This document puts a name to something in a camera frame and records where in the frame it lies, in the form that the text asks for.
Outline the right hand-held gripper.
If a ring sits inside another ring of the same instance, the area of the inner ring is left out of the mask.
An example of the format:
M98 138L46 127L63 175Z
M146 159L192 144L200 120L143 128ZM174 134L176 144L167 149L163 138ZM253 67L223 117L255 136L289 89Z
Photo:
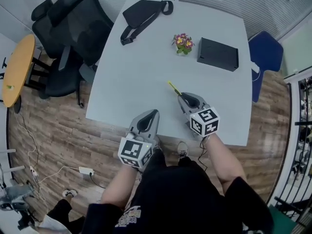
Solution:
M196 94L182 92L178 103L183 113L192 112L195 106L204 106L206 101ZM215 107L203 108L189 115L190 130L200 136L208 137L219 129L220 117Z

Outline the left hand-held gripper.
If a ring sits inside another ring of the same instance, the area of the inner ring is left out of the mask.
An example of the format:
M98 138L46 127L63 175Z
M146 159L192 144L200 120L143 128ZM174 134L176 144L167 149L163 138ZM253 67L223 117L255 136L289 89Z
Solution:
M135 169L146 167L154 153L159 120L157 109L145 111L132 120L129 132L121 138L118 149L122 164Z

